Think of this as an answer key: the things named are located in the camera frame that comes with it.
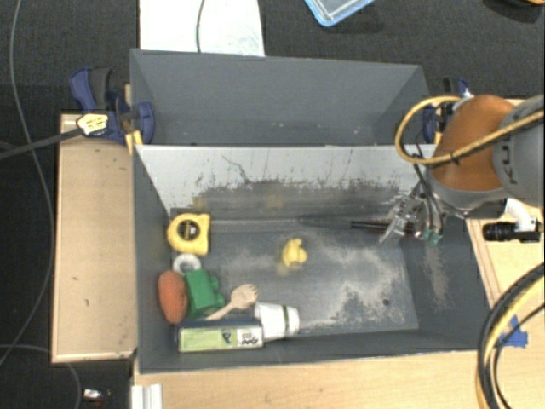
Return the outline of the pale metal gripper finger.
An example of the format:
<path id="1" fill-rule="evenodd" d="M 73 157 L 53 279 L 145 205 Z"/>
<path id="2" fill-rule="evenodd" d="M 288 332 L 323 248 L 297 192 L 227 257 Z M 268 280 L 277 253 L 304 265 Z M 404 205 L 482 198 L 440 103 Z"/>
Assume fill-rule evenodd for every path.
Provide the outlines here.
<path id="1" fill-rule="evenodd" d="M 394 221 L 350 221 L 350 228 L 378 233 L 379 245 L 396 245 L 406 235 L 405 225 Z"/>
<path id="2" fill-rule="evenodd" d="M 418 221 L 417 212 L 420 210 L 418 197 L 404 196 L 397 198 L 390 211 L 384 215 L 378 212 L 364 213 L 360 217 L 354 215 L 306 215 L 297 218 L 301 225 L 316 228 L 335 229 L 387 229 L 391 225 L 395 228 L 413 229 Z"/>

